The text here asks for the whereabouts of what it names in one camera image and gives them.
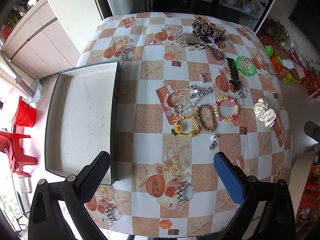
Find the red plastic stool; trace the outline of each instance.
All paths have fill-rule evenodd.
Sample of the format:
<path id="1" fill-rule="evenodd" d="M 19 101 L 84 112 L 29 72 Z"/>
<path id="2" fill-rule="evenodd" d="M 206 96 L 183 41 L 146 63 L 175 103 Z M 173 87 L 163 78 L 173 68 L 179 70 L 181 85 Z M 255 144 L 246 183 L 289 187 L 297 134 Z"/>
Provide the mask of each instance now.
<path id="1" fill-rule="evenodd" d="M 24 165 L 37 165 L 38 160 L 36 157 L 25 155 L 19 143 L 19 139 L 31 138 L 30 135 L 20 133 L 8 133 L 2 131 L 0 131 L 0 135 L 9 139 L 9 143 L 6 148 L 6 154 L 9 159 L 11 172 L 23 177 L 30 177 L 30 174 L 22 171 L 21 168 Z"/>

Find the pink and yellow beaded bracelet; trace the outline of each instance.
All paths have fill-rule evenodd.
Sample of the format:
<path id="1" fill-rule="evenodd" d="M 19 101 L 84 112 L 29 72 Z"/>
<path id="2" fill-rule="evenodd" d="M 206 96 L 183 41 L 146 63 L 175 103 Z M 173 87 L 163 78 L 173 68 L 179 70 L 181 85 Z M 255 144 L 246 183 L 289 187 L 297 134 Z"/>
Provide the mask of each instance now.
<path id="1" fill-rule="evenodd" d="M 231 103 L 233 103 L 233 105 L 235 106 L 235 109 L 236 109 L 236 112 L 235 112 L 231 117 L 229 117 L 229 118 L 222 118 L 222 117 L 219 115 L 218 107 L 219 107 L 220 103 L 221 103 L 222 101 L 225 101 L 225 100 L 228 100 L 228 101 L 230 101 Z M 231 121 L 232 121 L 233 119 L 235 119 L 236 116 L 238 115 L 238 113 L 239 113 L 239 106 L 238 106 L 236 100 L 233 99 L 232 97 L 220 97 L 220 98 L 216 101 L 216 103 L 214 104 L 213 113 L 214 113 L 214 115 L 218 118 L 218 120 L 219 120 L 220 122 L 231 122 Z"/>

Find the leopard print fabric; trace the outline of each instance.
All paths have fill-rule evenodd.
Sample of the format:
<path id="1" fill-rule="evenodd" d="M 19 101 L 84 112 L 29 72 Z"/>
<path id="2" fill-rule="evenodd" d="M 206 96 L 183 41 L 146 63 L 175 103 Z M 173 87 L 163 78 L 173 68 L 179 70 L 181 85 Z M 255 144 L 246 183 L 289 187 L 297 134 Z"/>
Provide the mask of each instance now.
<path id="1" fill-rule="evenodd" d="M 219 30 L 215 28 L 201 17 L 195 19 L 191 26 L 193 28 L 192 35 L 199 38 L 210 37 L 212 39 L 216 39 L 226 32 L 226 30 Z"/>

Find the checkered tablecloth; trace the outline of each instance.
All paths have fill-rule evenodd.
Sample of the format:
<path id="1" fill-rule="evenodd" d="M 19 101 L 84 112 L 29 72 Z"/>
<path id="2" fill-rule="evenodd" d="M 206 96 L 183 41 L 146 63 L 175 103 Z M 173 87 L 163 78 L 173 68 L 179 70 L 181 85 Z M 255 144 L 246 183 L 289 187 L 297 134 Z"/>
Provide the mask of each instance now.
<path id="1" fill-rule="evenodd" d="M 191 24 L 198 16 L 152 12 L 109 17 L 98 26 L 79 59 L 78 66 L 118 60 L 122 68 L 116 121 L 118 181 L 109 187 L 101 185 L 86 204 L 101 228 L 160 237 L 222 230 L 238 207 L 213 167 L 218 151 L 259 180 L 290 177 L 291 136 L 283 95 L 273 66 L 250 28 L 203 16 L 227 30 L 223 35 L 227 45 L 222 49 L 224 57 L 248 57 L 257 74 L 240 75 L 247 98 L 233 122 L 215 120 L 212 133 L 201 131 L 193 138 L 170 134 L 169 122 L 177 116 L 163 108 L 166 91 L 190 85 L 213 87 L 214 93 L 203 96 L 197 105 L 213 106 L 223 95 L 240 98 L 229 89 L 231 78 L 225 59 L 213 59 L 207 49 L 188 51 L 176 46 L 172 31 L 191 33 Z M 206 73 L 207 83 L 200 82 L 200 73 Z M 189 95 L 186 91 L 177 93 L 171 103 L 188 104 Z M 265 97 L 277 113 L 271 129 L 255 117 L 253 106 L 260 97 Z M 229 116 L 234 111 L 224 104 L 220 110 Z M 182 125 L 191 129 L 187 120 Z M 209 151 L 213 134 L 218 135 L 218 145 Z M 183 186 L 187 197 L 192 198 L 186 202 L 181 200 Z M 113 214 L 108 213 L 110 204 L 116 206 Z"/>

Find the yellow hair tie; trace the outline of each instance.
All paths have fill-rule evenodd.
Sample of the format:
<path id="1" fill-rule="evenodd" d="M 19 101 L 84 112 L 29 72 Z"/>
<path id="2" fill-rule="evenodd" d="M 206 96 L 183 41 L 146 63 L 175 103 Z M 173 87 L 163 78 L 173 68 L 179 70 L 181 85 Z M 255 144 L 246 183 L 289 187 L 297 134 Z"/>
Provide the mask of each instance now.
<path id="1" fill-rule="evenodd" d="M 180 135 L 180 136 L 190 136 L 190 137 L 194 137 L 197 132 L 199 131 L 199 127 L 198 127 L 198 124 L 196 122 L 196 120 L 194 119 L 194 115 L 193 114 L 189 114 L 189 115 L 186 115 L 186 116 L 182 116 L 180 117 L 179 119 L 176 119 L 176 120 L 173 120 L 173 121 L 176 121 L 175 125 L 173 126 L 173 128 L 171 129 L 171 134 L 173 135 Z M 195 124 L 195 126 L 197 127 L 197 130 L 193 130 L 191 131 L 190 133 L 188 134 L 183 134 L 182 133 L 182 126 L 181 124 L 179 124 L 179 122 L 183 119 L 187 119 L 187 118 L 191 118 L 192 122 Z"/>

